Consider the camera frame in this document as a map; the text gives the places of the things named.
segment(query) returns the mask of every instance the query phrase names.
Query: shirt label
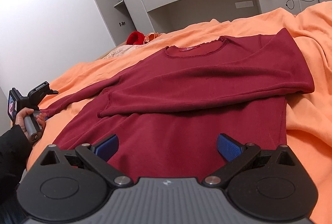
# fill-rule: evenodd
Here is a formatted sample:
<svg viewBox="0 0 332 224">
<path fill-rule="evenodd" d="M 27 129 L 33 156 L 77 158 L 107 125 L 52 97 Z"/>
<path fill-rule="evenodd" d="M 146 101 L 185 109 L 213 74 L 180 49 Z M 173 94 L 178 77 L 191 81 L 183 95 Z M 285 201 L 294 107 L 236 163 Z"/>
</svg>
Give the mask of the shirt label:
<svg viewBox="0 0 332 224">
<path fill-rule="evenodd" d="M 186 47 L 186 48 L 181 48 L 180 52 L 189 51 L 189 50 L 192 50 L 192 49 L 196 49 L 198 47 L 200 47 L 200 45 L 196 45 L 196 46 L 192 46 L 192 47 Z"/>
</svg>

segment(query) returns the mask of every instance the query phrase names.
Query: blue gripper pad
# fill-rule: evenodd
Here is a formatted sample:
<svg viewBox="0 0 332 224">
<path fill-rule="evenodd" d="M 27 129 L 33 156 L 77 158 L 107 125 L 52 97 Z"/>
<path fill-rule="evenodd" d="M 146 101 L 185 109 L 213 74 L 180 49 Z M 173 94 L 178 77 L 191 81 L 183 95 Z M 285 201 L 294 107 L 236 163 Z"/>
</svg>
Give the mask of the blue gripper pad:
<svg viewBox="0 0 332 224">
<path fill-rule="evenodd" d="M 96 146 L 94 153 L 107 162 L 117 152 L 118 149 L 119 138 L 116 135 L 113 135 L 100 145 Z"/>
<path fill-rule="evenodd" d="M 227 161 L 232 161 L 243 153 L 245 147 L 222 133 L 217 139 L 217 149 Z"/>
</svg>

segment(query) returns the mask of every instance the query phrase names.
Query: camera grip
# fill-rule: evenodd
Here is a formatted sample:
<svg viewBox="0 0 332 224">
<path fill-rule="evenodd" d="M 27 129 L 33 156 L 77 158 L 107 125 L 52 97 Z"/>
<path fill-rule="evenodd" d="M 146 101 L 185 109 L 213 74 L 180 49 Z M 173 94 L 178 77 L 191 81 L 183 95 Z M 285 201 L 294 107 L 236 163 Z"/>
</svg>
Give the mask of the camera grip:
<svg viewBox="0 0 332 224">
<path fill-rule="evenodd" d="M 37 142 L 43 135 L 43 128 L 36 120 L 36 116 L 40 111 L 34 111 L 33 114 L 24 117 L 24 125 L 28 133 L 28 139 L 31 144 Z"/>
</svg>

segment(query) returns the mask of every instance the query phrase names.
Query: hanging clothes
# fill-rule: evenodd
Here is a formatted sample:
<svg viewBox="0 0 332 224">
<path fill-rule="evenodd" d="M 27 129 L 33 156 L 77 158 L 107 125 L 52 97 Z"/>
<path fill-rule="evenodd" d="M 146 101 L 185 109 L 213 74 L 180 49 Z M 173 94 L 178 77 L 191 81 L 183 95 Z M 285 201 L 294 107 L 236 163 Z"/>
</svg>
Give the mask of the hanging clothes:
<svg viewBox="0 0 332 224">
<path fill-rule="evenodd" d="M 218 134 L 275 149 L 286 141 L 286 94 L 310 93 L 305 59 L 286 29 L 166 47 L 43 110 L 94 96 L 54 141 L 61 149 L 119 137 L 112 166 L 138 177 L 198 177 L 225 161 Z"/>
</svg>

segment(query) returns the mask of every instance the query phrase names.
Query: bed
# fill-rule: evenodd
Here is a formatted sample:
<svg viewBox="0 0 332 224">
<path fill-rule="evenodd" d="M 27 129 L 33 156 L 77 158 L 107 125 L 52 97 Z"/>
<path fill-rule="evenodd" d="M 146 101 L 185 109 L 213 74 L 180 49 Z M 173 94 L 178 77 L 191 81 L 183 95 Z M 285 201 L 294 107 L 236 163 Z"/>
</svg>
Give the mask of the bed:
<svg viewBox="0 0 332 224">
<path fill-rule="evenodd" d="M 121 56 L 80 63 L 51 82 L 59 95 L 47 96 L 40 108 L 77 92 L 88 85 L 110 78 L 165 46 L 195 46 L 217 39 L 220 35 L 235 37 L 276 34 L 287 28 L 308 64 L 315 83 L 311 94 L 287 96 L 288 145 L 300 159 L 318 191 L 318 203 L 311 215 L 315 223 L 332 223 L 332 2 L 305 9 L 294 16 L 279 8 L 269 13 L 232 22 L 216 20 L 194 24 L 185 29 L 162 34 L 148 44 Z M 62 129 L 92 99 L 72 103 L 47 121 L 43 138 L 34 146 L 28 160 L 29 169 L 39 154 L 52 144 Z"/>
</svg>

